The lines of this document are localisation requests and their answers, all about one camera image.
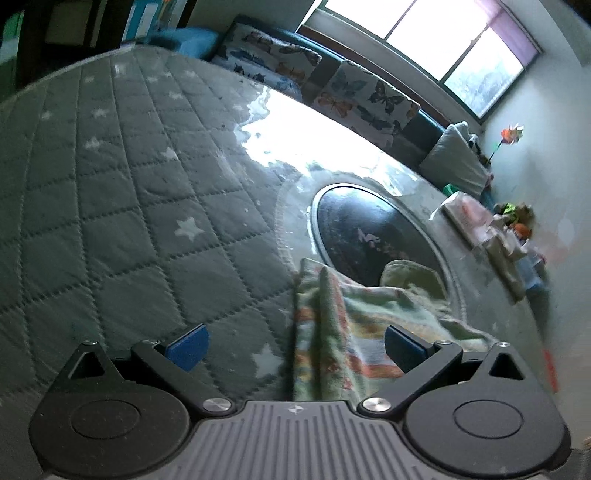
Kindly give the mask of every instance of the purple curtain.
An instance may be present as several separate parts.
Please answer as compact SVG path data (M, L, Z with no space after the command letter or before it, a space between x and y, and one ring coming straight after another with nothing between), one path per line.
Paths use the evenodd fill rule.
M474 0L488 18L488 25L505 42L517 60L527 67L537 55L538 50L521 27L500 6L496 0Z

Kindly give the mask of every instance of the ribbed gray plate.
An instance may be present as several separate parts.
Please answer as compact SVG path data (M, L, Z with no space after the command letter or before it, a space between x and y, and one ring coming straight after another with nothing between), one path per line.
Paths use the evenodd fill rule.
M250 401L238 415L201 422L175 459L138 480L447 478L387 421L361 418L345 402Z

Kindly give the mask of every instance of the green towel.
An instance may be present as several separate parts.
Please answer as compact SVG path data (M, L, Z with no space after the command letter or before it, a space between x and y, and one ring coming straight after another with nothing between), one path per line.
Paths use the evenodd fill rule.
M357 404L403 375L386 355L384 332L400 325L427 342L453 340L487 351L496 339L452 318L439 275L409 260L386 265L364 287L305 258L295 299L294 399Z

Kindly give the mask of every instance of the window frame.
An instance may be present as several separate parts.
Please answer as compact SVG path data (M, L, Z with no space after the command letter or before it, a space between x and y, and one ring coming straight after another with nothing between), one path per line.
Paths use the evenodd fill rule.
M410 9L417 3L418 0L413 0L412 1L412 3L408 6L408 8L404 11L404 13L400 16L400 18L395 22L394 26L390 29L390 31L388 32L388 34L384 38L378 37L376 34L374 34L373 32L370 32L367 28L363 27L362 25L359 25L354 20L352 20L350 18L347 18L347 17L345 17L343 15L340 15L338 12L335 12L334 10L331 10L330 8L328 8L326 6L326 4L329 1L330 0L322 0L322 2L320 3L320 5L317 8L318 9L321 9L324 12L327 12L328 14L330 14L330 15L332 15L332 16L334 16L334 17L336 17L336 18L338 18L338 19L340 19L340 20L342 20L342 21L344 21L344 22L346 22L346 23L354 26L355 28L361 30L366 35L369 35L374 40L380 42L382 45L384 45L388 49L392 50L394 53L396 53L400 57L404 58L404 60L406 60L411 65L413 65L417 70L419 70L420 72L422 72L423 75L426 75L432 82L434 82L446 94L448 94L451 98L453 98L480 125L482 125L484 122L486 122L486 120L492 115L492 113L494 112L494 110L502 103L503 98L505 98L505 96L514 88L515 85L517 85L517 83L523 78L524 73L534 64L534 62L538 59L538 57L542 53L540 47L532 39L531 35L527 32L527 30L525 30L525 28L513 17L513 15L511 14L511 12L509 12L509 14L511 14L511 17L513 17L513 21L515 21L515 23L517 24L517 26L519 26L520 29L522 29L526 33L526 35L528 36L528 38L530 39L530 41L533 43L533 45L536 48L536 50L538 51L538 53L531 60L531 62L529 63L529 65L527 67L523 67L523 69L517 75L517 77L515 77L513 79L513 81L505 88L505 90L502 91L502 93L497 97L497 99L489 107L489 109L482 116L478 116L476 114L476 112L474 112L466 103L464 103L463 100L461 100L461 98L459 98L447 85L445 85L445 82L453 74L453 72L456 70L456 68L459 66L459 64L470 53L470 51L472 50L472 48L474 48L474 46L476 45L476 43L478 42L478 40L480 40L480 37L482 36L482 34L486 30L488 30L490 28L488 25L478 34L478 36L474 40L472 40L470 42L470 45L467 47L467 49L460 55L460 57L456 60L456 62L449 68L449 70L446 72L446 74L443 77L441 77L441 80L437 80L433 75L431 75L427 70L425 70L418 63L416 63L413 59L411 59L410 57L408 57L407 55L405 55L403 52L401 52L400 50L398 50L396 47L394 47L393 45L391 45L387 41L388 37L392 34L392 32L394 32L394 30L396 29L396 27L400 24L400 22L404 19L404 17L408 14L408 12L410 11Z

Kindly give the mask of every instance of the pillow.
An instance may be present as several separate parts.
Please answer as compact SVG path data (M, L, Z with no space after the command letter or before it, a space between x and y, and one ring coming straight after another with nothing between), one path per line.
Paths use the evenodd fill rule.
M293 79L299 86L310 78L322 59L314 50L290 43L274 47L271 55L278 61L275 71Z
M381 149L416 116L419 105L352 61L344 61L312 108L349 127Z
M228 32L216 54L228 59L236 56L236 52L243 59L292 79L298 86L306 82L322 59L310 48L284 42L241 23Z
M443 132L419 165L419 173L439 189L453 183L475 198L480 198L489 176L455 125Z
M212 58L211 63L219 65L226 70L232 70L235 73L244 75L245 77L256 80L257 82L268 85L269 87L279 90L287 96L297 100L298 102L302 101L301 91L295 82L287 77L273 72L272 70L268 70L257 63L236 57L224 59L221 56L215 56Z

